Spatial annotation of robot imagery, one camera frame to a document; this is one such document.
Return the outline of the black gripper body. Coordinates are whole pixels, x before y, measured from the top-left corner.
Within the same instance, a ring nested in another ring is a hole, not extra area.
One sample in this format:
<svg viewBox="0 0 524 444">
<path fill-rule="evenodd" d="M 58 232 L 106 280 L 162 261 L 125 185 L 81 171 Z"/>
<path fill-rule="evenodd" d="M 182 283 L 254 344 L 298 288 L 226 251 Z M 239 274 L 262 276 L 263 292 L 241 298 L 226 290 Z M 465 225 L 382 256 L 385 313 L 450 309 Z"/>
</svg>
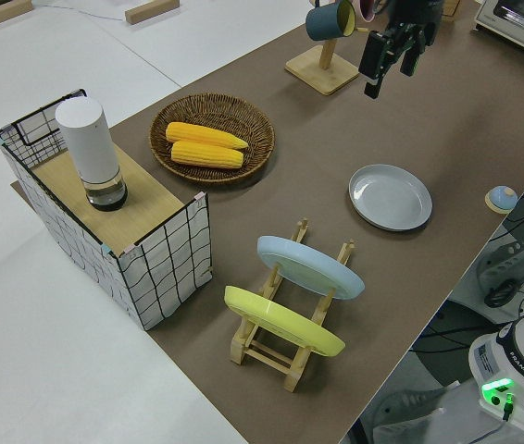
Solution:
<svg viewBox="0 0 524 444">
<path fill-rule="evenodd" d="M 443 16 L 443 1 L 386 1 L 380 12 L 388 15 L 382 68 L 389 69 L 414 44 L 418 45 L 418 59 L 433 45 Z"/>
</svg>

